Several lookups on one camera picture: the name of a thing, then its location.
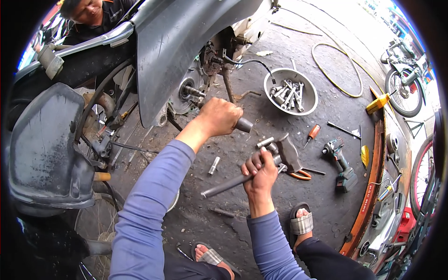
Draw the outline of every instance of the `man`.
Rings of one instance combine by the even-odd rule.
[[[148,165],[127,197],[124,209],[118,214],[109,279],[241,278],[235,267],[203,242],[197,242],[192,247],[195,262],[170,254],[164,256],[162,221],[199,148],[210,137],[231,134],[242,115],[243,110],[234,104],[212,98],[201,108],[198,116]],[[310,279],[292,254],[271,199],[271,188],[277,178],[277,167],[272,154],[262,147],[260,152],[255,153],[241,167],[241,172],[254,175],[253,180],[244,184],[244,188],[249,198],[250,216],[247,217],[247,224],[254,258],[262,275],[267,280]],[[292,220],[312,224],[311,213],[302,208],[296,212],[295,219]],[[314,262],[311,273],[318,275],[318,270],[329,270],[331,273],[332,268],[339,269],[338,265],[342,263],[344,265],[341,269],[344,270],[339,274],[344,277],[333,279],[374,279],[369,275],[369,272],[372,276],[373,273],[357,262],[340,255],[329,246],[325,247],[325,244],[322,249],[322,242],[312,237],[310,229],[312,226],[307,227],[302,232],[303,235],[299,235],[294,249],[297,247],[299,253],[299,250],[312,248],[309,243],[314,244],[314,247],[316,244],[320,246],[316,247],[318,251],[311,254],[307,263],[312,265]]]
[[[76,45],[112,30],[137,0],[64,0],[61,16],[74,22],[64,45]]]

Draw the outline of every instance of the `concrete floor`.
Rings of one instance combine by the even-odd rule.
[[[381,55],[379,51],[382,45],[386,46],[389,41],[387,27],[376,22],[354,2],[350,2],[350,6],[344,8],[341,5],[332,6],[334,5],[332,2],[323,2],[319,5],[322,5],[321,9],[336,15],[330,16],[312,5],[299,1],[289,1],[284,4],[284,7],[312,20],[329,31],[340,43],[343,42],[341,45],[345,50],[367,68],[383,86],[384,71],[378,58]],[[307,21],[284,10],[275,14],[272,21],[307,32],[321,33]],[[370,38],[366,34],[374,35],[375,33],[383,35],[381,40],[366,39]],[[276,137],[286,132],[292,136],[294,144],[297,145],[302,164],[327,174],[325,176],[312,174],[310,181],[297,180],[286,174],[279,175],[272,195],[282,226],[287,228],[285,225],[288,222],[290,209],[298,202],[306,201],[313,212],[313,235],[336,250],[342,247],[344,236],[350,232],[360,209],[368,183],[370,166],[365,170],[361,163],[359,140],[327,126],[326,122],[332,121],[348,130],[358,129],[359,124],[362,123],[363,145],[370,148],[370,158],[372,158],[376,119],[365,113],[365,107],[373,100],[368,86],[372,85],[378,91],[379,89],[358,68],[364,85],[362,96],[354,99],[337,90],[317,68],[311,56],[311,47],[319,42],[334,44],[325,35],[303,34],[271,25],[249,53],[255,54],[264,50],[271,50],[273,53],[261,58],[250,54],[244,56],[245,59],[259,58],[271,69],[292,67],[290,59],[295,59],[297,70],[306,75],[317,89],[319,104],[310,115],[302,117],[287,115],[275,108],[264,94],[263,80],[267,72],[262,66],[248,64],[234,71],[231,74],[231,81],[236,94],[246,90],[255,90],[263,94],[261,97],[249,95],[240,101],[245,117],[254,122],[255,126],[250,134],[235,131],[230,136],[209,139],[199,151],[181,186],[179,202],[175,209],[164,218],[165,251],[178,254],[175,246],[177,242],[180,242],[181,248],[189,252],[189,244],[203,241],[212,245],[225,259],[239,268],[244,279],[262,279],[252,255],[250,233],[245,219],[222,217],[208,210],[210,207],[219,207],[238,212],[243,216],[249,214],[247,196],[243,188],[236,187],[208,200],[202,200],[200,192],[239,174],[239,166],[256,151],[255,144],[263,137]],[[318,46],[315,54],[336,83],[353,94],[359,93],[359,81],[346,56],[326,46]],[[220,85],[213,86],[208,94],[226,99],[227,94],[222,77],[219,77],[216,83]],[[131,104],[134,100],[136,96],[131,96],[127,103]],[[196,112],[192,112],[187,117],[178,116],[177,121],[181,126],[185,126],[195,114]],[[136,111],[121,130],[120,142],[124,141],[138,121]],[[320,124],[322,129],[317,138],[302,151],[306,136],[315,124]],[[138,145],[146,132],[146,129],[138,126],[128,144]],[[177,133],[178,131],[169,123],[162,128],[155,127],[147,136],[143,147],[161,150]],[[339,136],[345,141],[344,155],[358,176],[358,184],[346,194],[336,194],[334,191],[335,178],[340,172],[339,164],[321,152],[326,142]],[[129,156],[129,150],[122,152],[111,180],[111,184],[124,197],[127,197],[147,165],[145,159],[137,153],[130,168],[125,172],[124,166]],[[207,171],[216,156],[221,157],[221,162],[215,174],[210,176]]]

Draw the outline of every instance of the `orange screwdriver handle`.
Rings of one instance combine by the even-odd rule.
[[[310,133],[308,134],[308,137],[311,137],[311,139],[314,139],[317,136],[317,134],[319,133],[319,131],[320,131],[320,125],[315,125],[311,129]]]

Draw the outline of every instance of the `sandal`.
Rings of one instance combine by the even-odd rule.
[[[235,280],[236,279],[241,279],[241,272],[236,269],[233,265],[231,265],[228,261],[226,261],[225,259],[223,259],[220,254],[218,254],[215,249],[213,249],[210,245],[208,245],[207,243],[204,242],[196,242],[193,244],[193,246],[191,247],[191,255],[193,256],[193,259],[196,260],[196,251],[194,250],[196,248],[196,246],[198,244],[204,245],[208,248],[208,251],[205,252],[202,257],[199,258],[200,262],[206,262],[212,265],[217,265],[220,262],[224,262],[225,264],[228,265],[228,267],[230,267],[230,269],[233,271],[233,273],[235,274]]]
[[[308,211],[308,215],[297,218],[297,211],[304,208]],[[297,204],[289,214],[289,246],[294,248],[294,244],[297,240],[297,235],[309,233],[313,230],[313,215],[310,210],[310,206],[306,202]]]

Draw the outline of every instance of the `leaf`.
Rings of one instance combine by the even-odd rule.
[[[364,164],[364,166],[367,168],[367,166],[369,165],[369,148],[366,145],[361,147],[361,161],[362,164]]]
[[[273,51],[261,51],[261,52],[257,52],[256,55],[267,56],[267,55],[270,55],[271,53],[273,53]]]

